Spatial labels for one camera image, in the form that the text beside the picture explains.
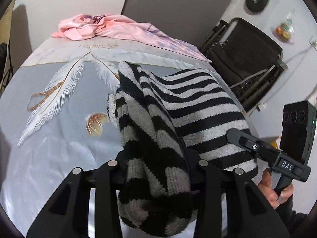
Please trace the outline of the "person's right hand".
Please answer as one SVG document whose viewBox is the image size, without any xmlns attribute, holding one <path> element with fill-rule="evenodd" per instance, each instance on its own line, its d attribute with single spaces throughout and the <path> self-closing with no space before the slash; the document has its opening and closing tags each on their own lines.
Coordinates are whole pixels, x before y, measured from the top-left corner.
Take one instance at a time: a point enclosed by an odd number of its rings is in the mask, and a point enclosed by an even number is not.
<svg viewBox="0 0 317 238">
<path fill-rule="evenodd" d="M 273 209 L 276 209 L 279 205 L 284 204 L 294 192 L 294 186 L 293 184 L 290 184 L 281 191 L 280 195 L 277 195 L 272 188 L 271 171 L 269 168 L 266 168 L 263 171 L 262 180 L 258 183 L 257 187 L 266 197 Z"/>
</svg>

